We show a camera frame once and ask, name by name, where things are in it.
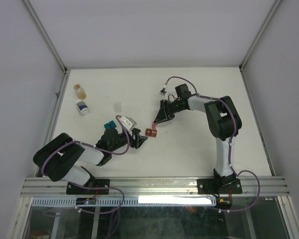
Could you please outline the red pill box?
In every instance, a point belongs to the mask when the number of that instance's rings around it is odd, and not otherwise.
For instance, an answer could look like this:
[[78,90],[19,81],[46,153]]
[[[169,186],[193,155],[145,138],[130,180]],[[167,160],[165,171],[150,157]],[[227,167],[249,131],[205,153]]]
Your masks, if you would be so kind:
[[157,136],[157,123],[152,123],[151,128],[145,129],[145,135],[148,137],[156,137]]

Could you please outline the white pill bottle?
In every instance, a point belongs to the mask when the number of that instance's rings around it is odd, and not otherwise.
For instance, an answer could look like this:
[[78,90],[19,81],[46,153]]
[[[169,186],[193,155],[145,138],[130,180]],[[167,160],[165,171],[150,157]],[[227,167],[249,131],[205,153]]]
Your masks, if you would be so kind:
[[79,111],[80,115],[86,115],[90,112],[90,109],[88,108],[86,103],[81,99],[78,99],[76,101],[76,108]]

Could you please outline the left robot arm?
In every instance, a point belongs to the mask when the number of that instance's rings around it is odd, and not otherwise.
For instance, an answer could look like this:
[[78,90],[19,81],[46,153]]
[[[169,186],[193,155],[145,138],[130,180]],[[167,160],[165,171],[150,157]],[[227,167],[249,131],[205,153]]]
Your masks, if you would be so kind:
[[104,131],[96,145],[79,143],[66,133],[61,133],[45,145],[33,157],[33,162],[41,169],[41,174],[56,182],[76,169],[77,161],[88,162],[96,166],[104,166],[113,155],[123,155],[129,148],[139,149],[148,139],[140,135],[141,130],[134,128],[131,132],[119,133],[115,128]]

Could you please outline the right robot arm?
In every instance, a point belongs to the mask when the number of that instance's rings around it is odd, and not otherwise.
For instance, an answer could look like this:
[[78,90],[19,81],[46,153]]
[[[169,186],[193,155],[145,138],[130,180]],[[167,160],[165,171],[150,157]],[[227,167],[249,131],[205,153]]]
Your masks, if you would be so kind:
[[175,113],[192,110],[206,114],[209,130],[216,139],[216,165],[213,169],[213,188],[219,193],[228,190],[236,180],[233,170],[235,137],[242,127],[241,118],[229,96],[221,98],[193,94],[186,84],[175,87],[177,98],[160,101],[154,123],[174,119]]

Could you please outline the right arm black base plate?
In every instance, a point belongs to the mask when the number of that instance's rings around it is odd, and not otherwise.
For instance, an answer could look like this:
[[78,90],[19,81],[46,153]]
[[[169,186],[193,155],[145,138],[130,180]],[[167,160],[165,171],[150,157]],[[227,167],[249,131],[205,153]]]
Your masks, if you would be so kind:
[[216,185],[216,181],[213,178],[197,179],[197,190],[199,195],[203,194],[242,194],[241,181],[236,178],[234,182],[226,184],[224,186]]

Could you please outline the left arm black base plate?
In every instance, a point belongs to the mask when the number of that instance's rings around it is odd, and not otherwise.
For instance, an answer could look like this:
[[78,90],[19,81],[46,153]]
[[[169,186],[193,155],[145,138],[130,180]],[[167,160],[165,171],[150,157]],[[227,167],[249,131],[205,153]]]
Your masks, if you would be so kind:
[[68,182],[66,188],[67,195],[108,195],[110,179],[96,178],[89,180],[85,185],[77,185]]

